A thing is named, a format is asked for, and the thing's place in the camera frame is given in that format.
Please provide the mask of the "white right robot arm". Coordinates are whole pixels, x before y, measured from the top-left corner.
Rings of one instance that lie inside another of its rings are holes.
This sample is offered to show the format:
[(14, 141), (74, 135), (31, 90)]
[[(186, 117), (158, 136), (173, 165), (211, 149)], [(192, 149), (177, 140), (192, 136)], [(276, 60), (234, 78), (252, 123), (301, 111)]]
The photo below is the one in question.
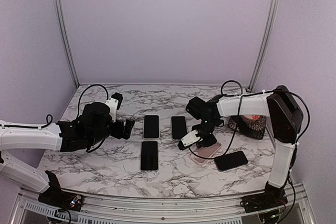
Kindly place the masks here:
[(208, 101), (194, 97), (188, 101), (186, 111), (200, 124), (192, 127), (178, 143), (185, 150), (195, 143), (208, 147), (216, 143), (213, 135), (224, 118), (232, 116), (260, 115), (270, 118), (275, 139), (275, 157), (267, 184), (270, 186), (260, 195), (260, 203), (271, 207), (280, 199), (278, 188), (286, 184), (293, 165), (293, 155), (306, 129), (302, 128), (303, 113), (297, 100), (301, 97), (286, 86), (274, 90), (241, 95), (219, 94)]

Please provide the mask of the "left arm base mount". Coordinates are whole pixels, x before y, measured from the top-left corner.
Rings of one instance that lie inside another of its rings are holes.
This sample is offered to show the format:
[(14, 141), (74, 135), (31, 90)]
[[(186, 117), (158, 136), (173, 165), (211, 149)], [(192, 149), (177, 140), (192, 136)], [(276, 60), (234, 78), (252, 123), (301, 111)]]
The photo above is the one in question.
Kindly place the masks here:
[(63, 191), (56, 175), (50, 171), (46, 171), (46, 174), (49, 179), (49, 187), (45, 192), (39, 194), (38, 201), (65, 210), (79, 212), (82, 208), (83, 195)]

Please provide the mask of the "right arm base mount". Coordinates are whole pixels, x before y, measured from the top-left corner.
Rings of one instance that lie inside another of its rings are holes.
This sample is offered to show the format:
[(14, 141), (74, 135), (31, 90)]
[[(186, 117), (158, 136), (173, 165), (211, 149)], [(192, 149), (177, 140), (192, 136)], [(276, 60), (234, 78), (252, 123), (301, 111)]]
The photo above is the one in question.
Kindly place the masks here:
[(244, 208), (246, 213), (250, 213), (285, 206), (287, 203), (284, 186), (276, 188), (266, 183), (263, 193), (242, 197), (240, 206)]

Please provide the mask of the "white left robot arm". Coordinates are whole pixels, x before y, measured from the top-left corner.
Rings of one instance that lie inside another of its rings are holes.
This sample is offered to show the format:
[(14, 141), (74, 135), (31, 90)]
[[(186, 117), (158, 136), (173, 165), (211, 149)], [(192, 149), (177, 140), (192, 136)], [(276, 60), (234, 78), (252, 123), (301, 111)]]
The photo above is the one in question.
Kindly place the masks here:
[(134, 120), (116, 118), (119, 106), (94, 102), (84, 107), (82, 115), (73, 121), (48, 122), (45, 125), (15, 125), (1, 121), (1, 175), (21, 183), (27, 188), (45, 193), (54, 205), (66, 202), (57, 176), (50, 171), (40, 171), (14, 157), (9, 150), (39, 149), (58, 152), (87, 153), (97, 150), (108, 137), (129, 139)]

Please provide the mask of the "pink phone case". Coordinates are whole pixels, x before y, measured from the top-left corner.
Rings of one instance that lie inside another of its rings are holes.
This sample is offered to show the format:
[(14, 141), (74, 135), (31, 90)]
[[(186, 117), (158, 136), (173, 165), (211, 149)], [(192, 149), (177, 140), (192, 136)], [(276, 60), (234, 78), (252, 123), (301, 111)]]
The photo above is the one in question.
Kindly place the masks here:
[(189, 154), (189, 159), (197, 165), (204, 165), (207, 161), (210, 161), (215, 157), (215, 153), (222, 147), (221, 143), (217, 142), (210, 147), (200, 147), (192, 150), (193, 153)]

